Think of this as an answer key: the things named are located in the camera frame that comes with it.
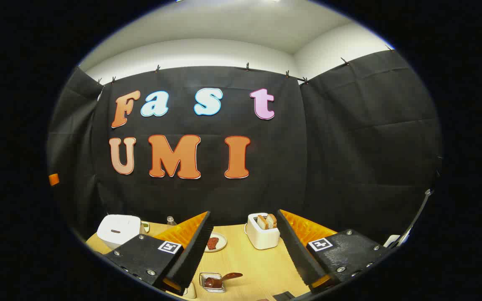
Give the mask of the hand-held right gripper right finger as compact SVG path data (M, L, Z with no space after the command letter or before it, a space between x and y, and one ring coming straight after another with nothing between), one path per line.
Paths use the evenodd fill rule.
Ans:
M312 293L358 278L390 251L352 229L334 231L279 209L277 227L302 281Z

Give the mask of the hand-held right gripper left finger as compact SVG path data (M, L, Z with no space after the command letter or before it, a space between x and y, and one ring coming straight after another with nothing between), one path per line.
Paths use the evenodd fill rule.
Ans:
M193 280L213 230L205 211L155 235L138 234L105 254L137 280L181 296Z

